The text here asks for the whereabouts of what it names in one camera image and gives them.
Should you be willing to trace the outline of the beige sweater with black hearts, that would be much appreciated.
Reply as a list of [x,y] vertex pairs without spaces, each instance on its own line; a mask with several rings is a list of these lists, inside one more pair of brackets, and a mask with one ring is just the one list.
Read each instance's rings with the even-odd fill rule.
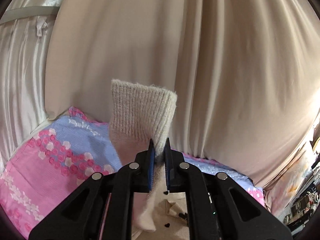
[[135,193],[132,239],[188,239],[189,230],[178,215],[167,214],[169,204],[186,211],[185,195],[165,195],[163,155],[175,114],[177,95],[164,88],[113,79],[113,112],[109,124],[112,145],[122,165],[134,161],[137,153],[153,141],[156,167],[150,193]]

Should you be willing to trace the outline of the floral cream pillow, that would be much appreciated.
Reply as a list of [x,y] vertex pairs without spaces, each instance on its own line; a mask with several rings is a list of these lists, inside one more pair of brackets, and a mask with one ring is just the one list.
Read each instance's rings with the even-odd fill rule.
[[303,186],[316,161],[318,142],[319,120],[317,119],[306,139],[297,148],[293,159],[264,188],[265,205],[272,215],[280,216]]

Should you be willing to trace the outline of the pink floral bed sheet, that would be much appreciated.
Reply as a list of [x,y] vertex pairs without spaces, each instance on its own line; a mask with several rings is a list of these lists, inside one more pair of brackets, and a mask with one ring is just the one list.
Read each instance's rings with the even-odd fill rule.
[[[201,171],[226,171],[264,206],[261,188],[246,176],[213,160],[187,157]],[[1,174],[1,206],[19,233],[31,230],[94,172],[113,174],[122,167],[110,141],[109,124],[91,121],[75,107],[25,142]],[[178,215],[174,204],[167,214]]]

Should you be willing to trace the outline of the cluttered dark shelf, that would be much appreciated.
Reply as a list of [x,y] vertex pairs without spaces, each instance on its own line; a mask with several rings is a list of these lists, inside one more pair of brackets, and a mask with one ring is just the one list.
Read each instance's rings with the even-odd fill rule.
[[289,204],[287,214],[282,219],[293,236],[304,229],[319,206],[319,158],[311,168],[306,181]]

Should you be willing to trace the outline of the beige draped curtain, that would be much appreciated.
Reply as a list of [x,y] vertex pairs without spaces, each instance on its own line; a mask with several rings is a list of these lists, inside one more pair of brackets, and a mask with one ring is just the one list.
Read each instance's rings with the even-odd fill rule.
[[172,146],[266,187],[319,114],[319,0],[63,0],[48,115],[108,121],[112,79],[176,92]]

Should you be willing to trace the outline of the white satin curtain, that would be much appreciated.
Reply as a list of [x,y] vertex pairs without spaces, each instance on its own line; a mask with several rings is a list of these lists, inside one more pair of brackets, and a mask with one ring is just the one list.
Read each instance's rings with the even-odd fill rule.
[[62,1],[1,0],[1,166],[47,119],[47,52]]

